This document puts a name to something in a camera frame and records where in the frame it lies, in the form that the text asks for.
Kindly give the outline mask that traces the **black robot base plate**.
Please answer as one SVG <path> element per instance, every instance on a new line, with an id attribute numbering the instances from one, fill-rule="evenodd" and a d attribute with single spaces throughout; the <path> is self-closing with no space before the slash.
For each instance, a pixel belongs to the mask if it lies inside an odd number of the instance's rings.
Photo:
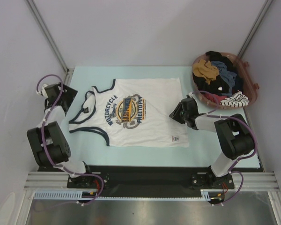
<path id="1" fill-rule="evenodd" d="M 261 168 L 235 168 L 233 174 L 213 178 L 207 167 L 137 167 L 88 165 L 92 176 L 71 178 L 59 169 L 41 168 L 37 172 L 43 188 L 102 188 L 101 197 L 116 198 L 195 198 L 201 190 L 234 190 L 240 177 L 236 172 L 255 175 Z"/>

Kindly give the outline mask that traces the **white graphic tank top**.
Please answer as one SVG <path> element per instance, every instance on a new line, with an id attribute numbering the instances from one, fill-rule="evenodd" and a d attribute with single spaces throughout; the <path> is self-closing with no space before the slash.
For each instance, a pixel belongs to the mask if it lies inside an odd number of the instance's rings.
<path id="1" fill-rule="evenodd" d="M 170 118 L 182 99 L 179 78 L 114 79 L 112 86 L 92 86 L 69 132 L 101 135 L 113 147 L 188 147 L 186 125 Z"/>

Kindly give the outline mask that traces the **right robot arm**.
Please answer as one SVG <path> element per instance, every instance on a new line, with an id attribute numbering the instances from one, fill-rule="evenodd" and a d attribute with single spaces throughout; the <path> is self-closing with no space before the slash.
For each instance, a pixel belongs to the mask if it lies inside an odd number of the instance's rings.
<path id="1" fill-rule="evenodd" d="M 210 166 L 207 184 L 218 188 L 224 181 L 223 177 L 239 161 L 253 157 L 257 151 L 257 140 L 252 129 L 240 114 L 232 116 L 199 113 L 195 99 L 187 95 L 169 115 L 180 124 L 186 124 L 194 130 L 205 130 L 217 134 L 222 152 Z"/>

